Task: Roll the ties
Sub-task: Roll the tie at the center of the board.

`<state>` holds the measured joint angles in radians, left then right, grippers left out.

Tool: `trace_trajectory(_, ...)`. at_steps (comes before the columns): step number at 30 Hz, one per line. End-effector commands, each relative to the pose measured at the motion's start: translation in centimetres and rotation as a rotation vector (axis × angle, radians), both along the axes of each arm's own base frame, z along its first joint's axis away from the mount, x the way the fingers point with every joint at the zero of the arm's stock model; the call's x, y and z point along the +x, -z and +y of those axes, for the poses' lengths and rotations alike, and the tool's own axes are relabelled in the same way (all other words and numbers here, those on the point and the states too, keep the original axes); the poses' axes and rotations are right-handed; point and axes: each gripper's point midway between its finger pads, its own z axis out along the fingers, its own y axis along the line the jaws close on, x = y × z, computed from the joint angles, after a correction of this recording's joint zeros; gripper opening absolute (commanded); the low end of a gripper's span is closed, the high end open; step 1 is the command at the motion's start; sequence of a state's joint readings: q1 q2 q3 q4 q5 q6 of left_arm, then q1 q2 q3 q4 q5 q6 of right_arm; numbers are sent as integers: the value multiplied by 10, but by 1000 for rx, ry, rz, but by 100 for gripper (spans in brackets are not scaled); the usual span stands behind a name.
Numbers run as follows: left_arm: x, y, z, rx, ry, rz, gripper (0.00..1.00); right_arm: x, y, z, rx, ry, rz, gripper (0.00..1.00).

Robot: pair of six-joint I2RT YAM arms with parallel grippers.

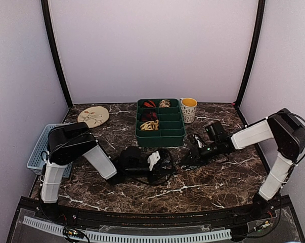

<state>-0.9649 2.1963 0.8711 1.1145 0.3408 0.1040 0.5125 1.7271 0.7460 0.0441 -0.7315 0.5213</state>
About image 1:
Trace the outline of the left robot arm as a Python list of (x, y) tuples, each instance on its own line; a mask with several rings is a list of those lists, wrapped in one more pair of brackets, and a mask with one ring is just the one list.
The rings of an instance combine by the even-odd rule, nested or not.
[(44, 180), (40, 199), (44, 203), (42, 213), (51, 221), (62, 216), (62, 210), (55, 205), (58, 201), (60, 184), (65, 169), (80, 157), (84, 157), (110, 185), (133, 179), (149, 186), (166, 183), (175, 172), (175, 165), (169, 150), (162, 148), (143, 157), (137, 147), (128, 147), (112, 159), (100, 146), (86, 123), (58, 126), (48, 133)]

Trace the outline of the dark floral necktie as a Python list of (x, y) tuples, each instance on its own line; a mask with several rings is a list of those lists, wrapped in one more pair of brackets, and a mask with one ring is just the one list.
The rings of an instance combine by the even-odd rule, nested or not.
[(161, 168), (162, 171), (168, 175), (179, 175), (193, 170), (193, 167), (184, 165), (179, 160), (176, 160), (170, 152), (167, 153), (165, 158), (162, 160)]

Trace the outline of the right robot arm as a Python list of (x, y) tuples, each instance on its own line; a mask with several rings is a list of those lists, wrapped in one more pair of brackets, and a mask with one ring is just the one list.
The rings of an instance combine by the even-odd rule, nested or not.
[(249, 216), (260, 219), (268, 211), (268, 204), (288, 182), (295, 167), (305, 157), (305, 119), (286, 108), (256, 121), (235, 133), (225, 130), (217, 121), (205, 127), (210, 143), (206, 144), (198, 134), (192, 135), (193, 148), (181, 161), (183, 167), (207, 165), (217, 156), (271, 141), (277, 149), (277, 157), (264, 183), (254, 196), (258, 200), (249, 207)]

